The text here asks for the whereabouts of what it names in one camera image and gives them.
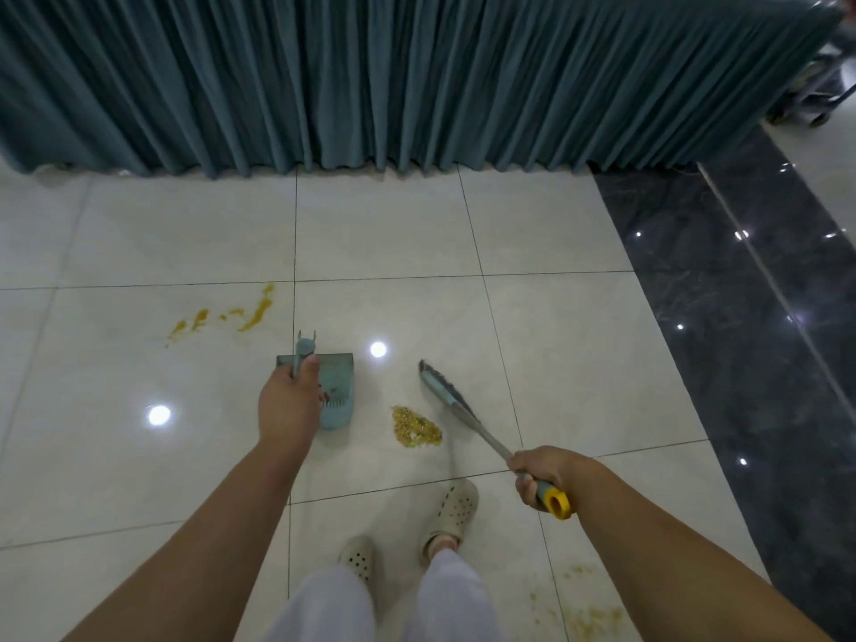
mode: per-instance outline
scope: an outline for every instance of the dark marble floor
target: dark marble floor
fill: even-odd
[[[698,169],[596,180],[773,584],[856,639],[856,251],[760,128],[703,168],[728,211]]]

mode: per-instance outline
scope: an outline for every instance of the hand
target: hand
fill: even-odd
[[[516,473],[525,473],[523,477],[517,478],[517,492],[524,504],[546,511],[547,509],[538,499],[538,484],[533,479],[550,482],[557,489],[564,491],[571,501],[571,507],[576,510],[574,503],[574,489],[572,478],[577,467],[582,468],[594,462],[592,458],[586,457],[572,450],[558,449],[555,446],[540,446],[532,450],[520,450],[508,459],[508,468]]]
[[[318,356],[307,356],[298,380],[291,366],[277,367],[259,395],[259,435],[261,441],[284,442],[308,449],[321,423]]]

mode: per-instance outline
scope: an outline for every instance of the dustpan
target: dustpan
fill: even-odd
[[[304,338],[297,332],[294,355],[276,356],[276,366],[291,365],[294,378],[300,374],[300,364],[306,356],[315,353],[315,333],[312,338]],[[321,428],[335,431],[351,423],[354,412],[354,355],[318,354],[319,392],[325,394],[325,403],[321,407]]]

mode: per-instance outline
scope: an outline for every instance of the foot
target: foot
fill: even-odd
[[[345,543],[339,554],[339,565],[357,575],[366,585],[371,584],[374,573],[374,542],[368,536],[358,536]]]
[[[422,537],[422,561],[430,563],[440,550],[457,551],[477,508],[476,485],[467,479],[454,480]]]

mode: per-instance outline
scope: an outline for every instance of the cart wheel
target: cart wheel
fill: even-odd
[[[829,113],[823,113],[822,115],[818,115],[817,117],[815,117],[814,119],[811,120],[809,127],[810,128],[818,128],[818,127],[822,126],[823,124],[825,124],[827,121],[829,121],[829,117],[831,117],[831,116],[832,115]]]
[[[767,123],[771,126],[780,126],[785,121],[785,114],[782,111],[771,112],[767,115]]]

